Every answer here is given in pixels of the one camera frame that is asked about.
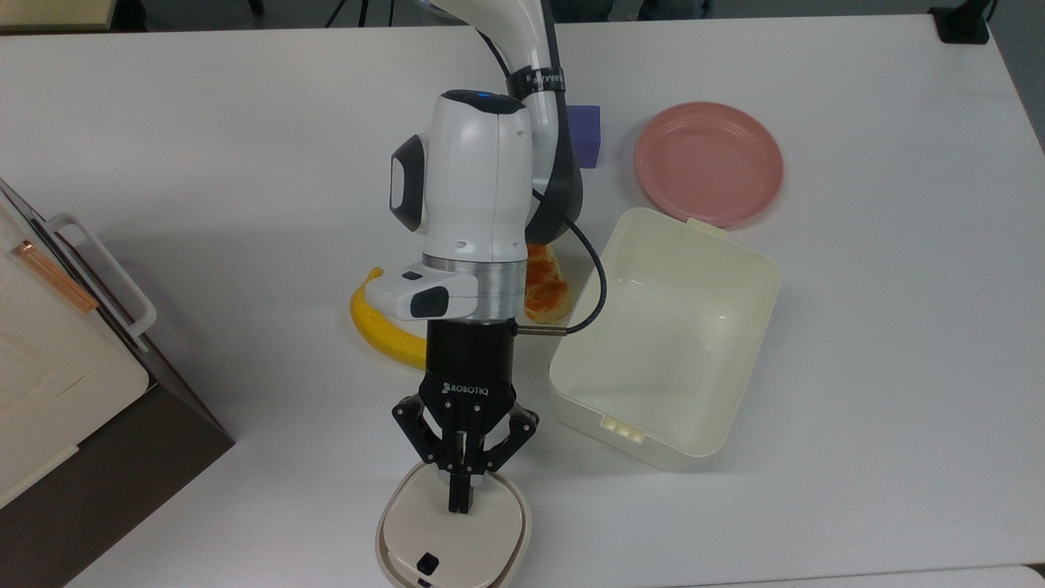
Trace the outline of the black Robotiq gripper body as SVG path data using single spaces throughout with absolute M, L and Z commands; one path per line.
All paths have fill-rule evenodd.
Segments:
M 436 402 L 451 401 L 456 428 L 460 432 L 463 457 L 468 414 L 475 405 L 494 416 L 488 418 L 484 447 L 490 449 L 508 433 L 504 415 L 518 395 L 513 386 L 513 353 L 518 325 L 514 320 L 500 323 L 462 323 L 434 320 L 428 324 L 425 377 L 420 396 L 426 409 Z

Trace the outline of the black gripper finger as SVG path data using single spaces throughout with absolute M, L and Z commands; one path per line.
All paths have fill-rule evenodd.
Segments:
M 451 401 L 426 409 L 420 395 L 407 397 L 392 410 L 394 420 L 423 464 L 448 475 L 447 509 L 460 513 L 460 432 Z
M 515 404 L 504 417 L 508 422 L 508 433 L 500 443 L 490 449 L 485 449 L 484 442 L 487 432 L 484 427 L 488 418 L 494 411 L 475 405 L 468 414 L 465 429 L 463 457 L 460 458 L 460 513 L 468 514 L 474 501 L 473 480 L 482 480 L 488 473 L 500 472 L 502 466 L 522 447 L 522 444 L 534 436 L 539 425 L 536 413 Z

